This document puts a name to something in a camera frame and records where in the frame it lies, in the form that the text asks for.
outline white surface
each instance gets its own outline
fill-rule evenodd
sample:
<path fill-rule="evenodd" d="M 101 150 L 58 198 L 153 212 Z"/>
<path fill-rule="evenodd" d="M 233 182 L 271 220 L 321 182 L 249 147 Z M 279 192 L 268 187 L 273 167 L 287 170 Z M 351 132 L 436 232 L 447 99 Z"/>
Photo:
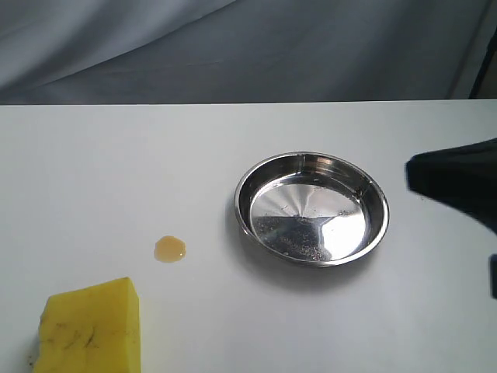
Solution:
<path fill-rule="evenodd" d="M 49 295 L 130 276 L 144 373 L 494 372 L 493 233 L 409 193 L 415 153 L 497 137 L 497 101 L 0 107 L 0 371 L 24 373 Z M 374 254 L 305 270 L 240 243 L 254 163 L 324 152 L 383 188 Z M 175 235 L 186 258 L 154 259 Z"/>

